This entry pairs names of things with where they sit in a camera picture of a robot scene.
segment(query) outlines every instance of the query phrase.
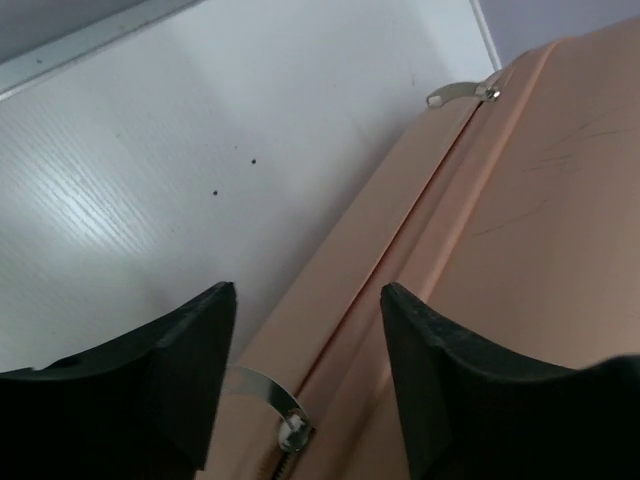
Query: suitcase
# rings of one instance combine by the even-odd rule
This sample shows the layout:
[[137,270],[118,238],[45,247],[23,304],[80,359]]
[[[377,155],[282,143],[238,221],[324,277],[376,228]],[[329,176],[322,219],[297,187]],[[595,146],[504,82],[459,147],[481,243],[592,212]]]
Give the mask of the suitcase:
[[314,431],[221,398],[215,480],[408,479],[381,319],[397,281],[515,352],[583,368],[640,350],[640,20],[446,87],[404,133],[238,361]]

